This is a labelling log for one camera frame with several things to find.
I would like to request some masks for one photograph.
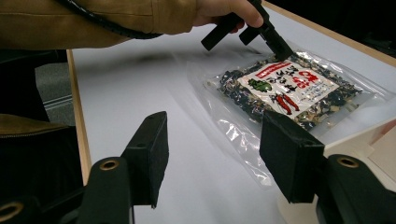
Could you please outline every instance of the dark background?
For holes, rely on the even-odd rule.
[[[396,58],[396,9],[389,0],[265,0]]]

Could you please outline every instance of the small fish snack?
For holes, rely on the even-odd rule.
[[[299,52],[284,62],[268,59],[247,69],[227,71],[219,79],[218,90],[258,122],[264,110],[272,110],[289,116],[307,131],[361,93]]]

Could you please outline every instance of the jacket cuff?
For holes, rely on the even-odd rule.
[[[152,0],[152,33],[176,35],[192,29],[195,0]]]

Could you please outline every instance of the plastic bag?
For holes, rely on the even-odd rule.
[[[199,64],[188,65],[196,95],[264,188],[274,184],[259,154],[265,109],[288,115],[320,140],[361,105],[382,104],[391,95],[341,64],[294,52],[285,62],[273,55],[256,56],[249,65],[216,75]]]

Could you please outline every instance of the human hand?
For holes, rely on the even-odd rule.
[[[260,27],[263,18],[259,11],[248,0],[196,0],[197,14],[193,21],[194,26],[202,26],[209,23],[218,23],[222,16],[235,13],[244,22],[240,22],[231,31],[235,33],[246,23],[252,27]]]

